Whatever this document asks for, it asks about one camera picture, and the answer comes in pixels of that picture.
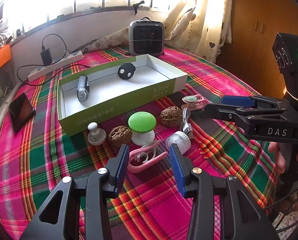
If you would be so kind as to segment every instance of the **cabinet door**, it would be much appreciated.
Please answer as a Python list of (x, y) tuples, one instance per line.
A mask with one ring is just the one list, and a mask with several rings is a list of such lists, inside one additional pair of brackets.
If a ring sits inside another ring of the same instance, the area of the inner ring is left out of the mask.
[(216, 63), (244, 79), (252, 62), (260, 28), (262, 0), (232, 0), (232, 44), (226, 43)]
[(277, 33), (298, 35), (298, 8), (293, 0), (263, 0), (263, 26), (260, 30), (261, 46), (256, 46), (253, 66), (245, 81), (262, 95), (283, 97), (284, 79), (280, 74), (272, 45)]

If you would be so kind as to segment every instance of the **bed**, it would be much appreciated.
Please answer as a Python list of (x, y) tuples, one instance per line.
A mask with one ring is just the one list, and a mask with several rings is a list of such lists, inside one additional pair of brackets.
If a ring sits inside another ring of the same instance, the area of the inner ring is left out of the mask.
[[(90, 52), (79, 63), (95, 66), (127, 57), (128, 47), (119, 46)], [(164, 140), (176, 128), (160, 123), (160, 112), (170, 106), (180, 107), (182, 97), (202, 94), (210, 102), (219, 103), (223, 95), (251, 96), (257, 92), (237, 77), (215, 64), (179, 49), (167, 47), (159, 57), (188, 74), (184, 90), (143, 105), (103, 122), (107, 134), (113, 127), (128, 125), (136, 111), (147, 111), (157, 119), (158, 151), (165, 150)], [(57, 81), (83, 70), (72, 66), (40, 87), (22, 86), (36, 116), (18, 133), (14, 133), (6, 115), (0, 133), (0, 221), (14, 239), (22, 232), (45, 198), (64, 176), (81, 178), (104, 167), (118, 149), (108, 141), (93, 146), (88, 131), (68, 137), (57, 119)], [(50, 78), (41, 77), (38, 84)], [(231, 122), (204, 117), (202, 111), (191, 113), (192, 146), (185, 153), (195, 167), (213, 176), (237, 175), (261, 207), (272, 202), (277, 173), (268, 142), (247, 140), (243, 131)], [(130, 144), (130, 150), (136, 146)], [(108, 200), (113, 239), (186, 239), (192, 199), (184, 199), (177, 191), (168, 158), (149, 169), (127, 172), (123, 190), (117, 199)], [(84, 239), (84, 200), (80, 210), (80, 239)], [(215, 197), (214, 239), (220, 239), (219, 200)]]

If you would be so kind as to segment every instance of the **pink plastic clip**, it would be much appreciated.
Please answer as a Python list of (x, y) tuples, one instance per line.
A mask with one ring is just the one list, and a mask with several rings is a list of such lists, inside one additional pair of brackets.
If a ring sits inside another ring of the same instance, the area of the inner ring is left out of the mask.
[[(151, 167), (153, 164), (156, 164), (159, 161), (161, 161), (168, 154), (168, 152), (163, 152), (156, 157), (156, 148), (159, 145), (159, 143), (160, 141), (153, 141), (150, 144), (146, 144), (142, 146), (140, 149), (131, 151), (129, 156), (129, 164), (128, 164), (129, 171), (132, 173), (139, 173)], [(151, 149), (152, 149), (153, 157), (150, 160), (148, 160), (149, 154), (147, 153), (147, 151)], [(144, 156), (146, 156), (146, 160), (143, 161), (141, 165), (134, 166), (131, 164), (133, 160), (140, 162), (140, 158)]]
[[(186, 98), (196, 98), (195, 101), (188, 101)], [(198, 110), (204, 108), (208, 101), (200, 94), (194, 95), (194, 96), (188, 96), (182, 98), (182, 101), (185, 102), (185, 105), (181, 106), (181, 109), (188, 108), (190, 111)]]

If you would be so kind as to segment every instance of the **power strip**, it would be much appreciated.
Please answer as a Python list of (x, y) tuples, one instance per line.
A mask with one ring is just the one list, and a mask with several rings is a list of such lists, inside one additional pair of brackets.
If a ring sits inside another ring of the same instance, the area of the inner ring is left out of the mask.
[(33, 71), (30, 72), (30, 74), (28, 75), (28, 81), (32, 82), (35, 79), (44, 76), (58, 68), (64, 67), (66, 65), (69, 65), (71, 63), (77, 62), (78, 60), (82, 60), (84, 58), (82, 52), (79, 50), (77, 52), (74, 52), (70, 55), (68, 55), (67, 57), (64, 57), (62, 60), (60, 60), (59, 62), (49, 65), (49, 66), (41, 66), (38, 67), (36, 69), (34, 69)]

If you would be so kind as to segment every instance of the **black cable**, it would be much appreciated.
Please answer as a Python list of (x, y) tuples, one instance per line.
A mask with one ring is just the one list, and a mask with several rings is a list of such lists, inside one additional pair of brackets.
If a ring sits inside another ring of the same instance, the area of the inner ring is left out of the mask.
[[(43, 44), (44, 39), (45, 39), (46, 37), (48, 37), (48, 36), (51, 36), (51, 35), (55, 35), (55, 36), (59, 37), (59, 38), (62, 40), (62, 42), (63, 42), (64, 45), (65, 45), (65, 54), (64, 54), (59, 60), (57, 60), (57, 61), (51, 63), (49, 66), (58, 63), (60, 60), (62, 60), (62, 59), (66, 56), (67, 51), (69, 51), (69, 50), (67, 49), (67, 45), (66, 45), (65, 41), (63, 40), (63, 38), (61, 38), (58, 34), (55, 34), (55, 33), (50, 33), (50, 34), (44, 36), (44, 38), (42, 39), (42, 42), (41, 42), (41, 44), (42, 44), (41, 49), (42, 49), (42, 50), (45, 50), (45, 49), (46, 49), (45, 46), (44, 46), (44, 44)], [(75, 64), (75, 65), (76, 65), (76, 66), (83, 66), (83, 67), (90, 68), (90, 67), (87, 66), (87, 65), (82, 65), (82, 64)], [(71, 67), (71, 65), (70, 65), (69, 67), (66, 67), (66, 68), (64, 68), (64, 69), (62, 69), (62, 70), (60, 70), (60, 71), (58, 71), (55, 75), (53, 75), (50, 79), (48, 79), (48, 80), (47, 80), (46, 82), (44, 82), (44, 83), (37, 84), (37, 85), (33, 85), (33, 84), (29, 84), (29, 83), (23, 81), (23, 80), (19, 77), (19, 74), (18, 74), (19, 69), (21, 69), (21, 68), (23, 68), (23, 67), (29, 67), (29, 66), (38, 66), (38, 67), (42, 67), (42, 66), (44, 66), (44, 65), (37, 65), (37, 64), (33, 64), (33, 65), (24, 65), (24, 66), (21, 66), (21, 67), (19, 67), (19, 68), (17, 69), (17, 77), (18, 77), (18, 79), (19, 79), (23, 84), (26, 84), (26, 85), (28, 85), (28, 86), (33, 86), (33, 87), (42, 86), (42, 85), (48, 83), (51, 79), (53, 79), (53, 78), (54, 78), (57, 74), (59, 74), (61, 71), (66, 70), (67, 68), (70, 68), (70, 67)]]
[(283, 197), (282, 199), (280, 199), (280, 200), (278, 200), (277, 202), (275, 202), (275, 203), (273, 203), (273, 204), (271, 204), (271, 205), (265, 207), (264, 210), (265, 210), (265, 209), (268, 209), (268, 208), (270, 208), (270, 207), (272, 207), (272, 206), (274, 206), (274, 205), (276, 205), (276, 204), (278, 204), (278, 203), (281, 202), (282, 200), (284, 200), (284, 199), (286, 199), (287, 197), (291, 196), (291, 195), (292, 195), (293, 193), (295, 193), (296, 191), (298, 191), (298, 187), (295, 188), (294, 190), (292, 190), (288, 195), (286, 195), (286, 196)]
[(296, 203), (296, 202), (298, 202), (298, 198), (297, 198), (296, 200), (294, 200), (294, 201), (289, 205), (289, 207), (287, 208), (287, 210), (284, 212), (282, 218), (279, 220), (279, 222), (278, 222), (277, 225), (275, 226), (275, 228), (274, 228), (275, 230), (276, 230), (277, 227), (281, 224), (281, 222), (282, 222), (282, 220), (284, 219), (284, 217), (286, 216), (288, 210), (289, 210), (289, 209), (292, 207), (292, 205), (293, 205), (294, 203)]
[[(65, 45), (65, 54), (62, 56), (61, 59), (59, 59), (59, 60), (57, 60), (57, 61), (55, 61), (55, 62), (53, 62), (53, 63), (50, 64), (50, 65), (53, 65), (53, 64), (55, 64), (55, 63), (58, 63), (60, 60), (62, 60), (62, 59), (66, 56), (66, 54), (67, 54), (67, 45), (66, 45), (65, 41), (63, 40), (63, 38), (61, 38), (58, 34), (50, 33), (50, 34), (44, 36), (44, 38), (42, 39), (42, 47), (41, 47), (42, 50), (45, 50), (45, 46), (43, 45), (43, 41), (44, 41), (44, 39), (45, 39), (46, 37), (50, 36), (50, 35), (58, 36), (58, 37), (62, 40), (62, 42), (64, 43), (64, 45)], [(17, 69), (17, 77), (19, 78), (19, 75), (18, 75), (19, 69), (21, 69), (21, 68), (23, 68), (23, 67), (30, 67), (30, 66), (43, 67), (44, 65), (33, 64), (33, 65), (24, 65), (24, 66), (21, 66), (21, 67), (19, 67), (19, 68)], [(22, 83), (28, 85), (28, 83), (25, 83), (21, 78), (19, 78), (19, 80), (20, 80)]]
[(83, 67), (91, 68), (90, 66), (83, 65), (83, 64), (74, 64), (74, 65), (70, 65), (70, 66), (68, 66), (68, 67), (65, 67), (65, 68), (59, 70), (56, 74), (54, 74), (54, 75), (53, 75), (51, 78), (49, 78), (47, 81), (45, 81), (45, 82), (43, 82), (43, 83), (41, 83), (41, 84), (37, 84), (37, 85), (29, 84), (29, 83), (23, 81), (23, 80), (19, 77), (19, 75), (18, 75), (18, 70), (17, 70), (17, 77), (19, 78), (19, 80), (20, 80), (23, 84), (26, 84), (26, 85), (28, 85), (28, 86), (32, 86), (32, 87), (39, 87), (39, 86), (42, 86), (42, 85), (44, 85), (44, 84), (47, 84), (50, 80), (52, 80), (52, 79), (53, 79), (55, 76), (57, 76), (60, 72), (66, 70), (67, 68), (73, 67), (73, 66), (83, 66)]
[(51, 35), (54, 35), (54, 36), (59, 37), (62, 40), (62, 42), (64, 43), (64, 45), (65, 45), (65, 54), (61, 57), (61, 59), (59, 59), (59, 60), (57, 60), (57, 61), (55, 61), (55, 62), (53, 62), (53, 63), (50, 64), (50, 65), (53, 65), (53, 64), (58, 63), (60, 60), (62, 60), (66, 56), (66, 54), (67, 54), (67, 45), (66, 45), (65, 41), (63, 40), (63, 38), (61, 38), (58, 34), (50, 33), (50, 34), (44, 36), (44, 38), (42, 39), (42, 42), (41, 42), (42, 43), (42, 46), (41, 46), (41, 49), (42, 50), (45, 50), (46, 49), (45, 46), (43, 45), (43, 41), (45, 40), (45, 38), (47, 38), (48, 36), (51, 36)]
[(298, 224), (298, 220), (295, 221), (293, 224), (291, 224), (291, 225), (285, 227), (285, 228), (277, 229), (277, 230), (276, 230), (276, 233), (277, 233), (277, 234), (282, 233), (282, 232), (284, 232), (284, 231), (286, 231), (286, 230), (289, 230), (290, 228), (293, 228), (293, 227), (294, 227), (295, 225), (297, 225), (297, 224)]

